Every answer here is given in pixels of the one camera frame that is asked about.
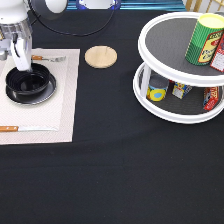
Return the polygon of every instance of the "round wooden trivet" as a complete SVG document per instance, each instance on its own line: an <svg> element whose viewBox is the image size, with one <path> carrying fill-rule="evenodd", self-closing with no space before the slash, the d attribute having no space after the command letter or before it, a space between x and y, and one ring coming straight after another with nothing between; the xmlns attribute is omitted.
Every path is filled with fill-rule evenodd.
<svg viewBox="0 0 224 224"><path fill-rule="evenodd" d="M108 68L117 60L117 53L107 46L95 46L86 51L86 63L94 68Z"/></svg>

